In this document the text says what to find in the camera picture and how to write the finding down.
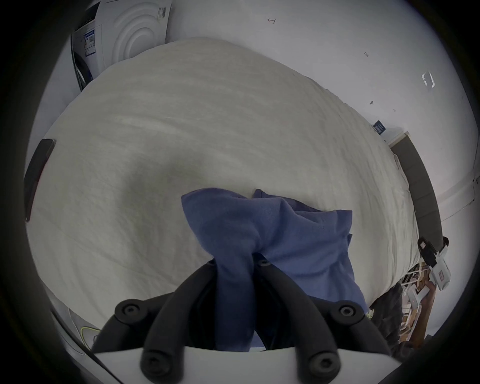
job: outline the bed frame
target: bed frame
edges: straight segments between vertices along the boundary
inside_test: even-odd
[[[440,251],[444,246],[440,212],[432,183],[420,155],[408,134],[403,134],[395,140],[390,149],[397,155],[407,177],[419,236],[426,238],[437,251]]]

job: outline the blue towel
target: blue towel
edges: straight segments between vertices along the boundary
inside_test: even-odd
[[[261,253],[307,295],[352,300],[367,311],[348,259],[352,212],[322,212],[261,190],[254,197],[217,188],[182,196],[190,228],[216,260],[216,348],[250,348],[256,316],[254,253]]]

